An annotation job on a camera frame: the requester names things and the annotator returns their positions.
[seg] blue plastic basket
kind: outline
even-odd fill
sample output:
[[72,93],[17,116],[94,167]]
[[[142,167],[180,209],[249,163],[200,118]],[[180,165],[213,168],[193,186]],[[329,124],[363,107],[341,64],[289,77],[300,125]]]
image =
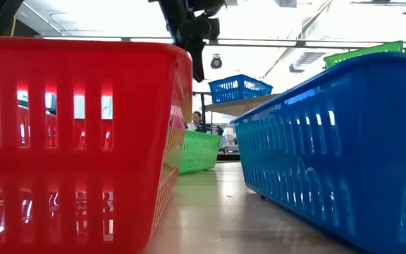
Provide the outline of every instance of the blue plastic basket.
[[233,120],[245,183],[373,253],[406,253],[406,54],[359,56]]
[[209,82],[212,103],[250,99],[272,93],[272,86],[246,75],[235,75]]

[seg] security camera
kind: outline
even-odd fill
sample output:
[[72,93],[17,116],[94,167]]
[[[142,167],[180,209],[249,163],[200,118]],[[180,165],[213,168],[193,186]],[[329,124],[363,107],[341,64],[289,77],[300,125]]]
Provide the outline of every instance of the security camera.
[[280,7],[297,7],[297,0],[275,0]]
[[219,54],[214,54],[212,56],[212,61],[211,61],[211,68],[213,69],[218,69],[222,67],[222,59],[220,58]]

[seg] red plastic basket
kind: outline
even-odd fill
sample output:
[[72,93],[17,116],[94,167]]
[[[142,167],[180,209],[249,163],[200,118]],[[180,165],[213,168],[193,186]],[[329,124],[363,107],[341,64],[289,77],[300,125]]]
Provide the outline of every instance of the red plastic basket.
[[[145,248],[178,174],[191,70],[165,44],[0,37],[0,253]],[[102,95],[113,120],[102,120]]]

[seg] wooden table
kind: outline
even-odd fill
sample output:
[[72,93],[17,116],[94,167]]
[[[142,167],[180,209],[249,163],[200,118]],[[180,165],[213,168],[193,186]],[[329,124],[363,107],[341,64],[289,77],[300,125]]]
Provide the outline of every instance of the wooden table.
[[265,95],[252,99],[239,99],[232,102],[210,104],[206,105],[206,110],[221,114],[227,114],[230,116],[240,116],[245,112],[253,109],[254,107],[262,104],[263,102],[274,98],[275,96],[278,95]]

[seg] robotic arm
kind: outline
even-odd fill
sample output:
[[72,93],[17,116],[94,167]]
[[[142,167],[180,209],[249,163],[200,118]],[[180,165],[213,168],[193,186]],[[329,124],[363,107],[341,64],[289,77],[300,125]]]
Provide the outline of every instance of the robotic arm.
[[[219,20],[212,17],[225,5],[225,0],[149,0],[154,1],[159,2],[174,44],[191,54],[194,79],[202,82],[204,40],[219,36]],[[196,11],[203,14],[196,16]]]

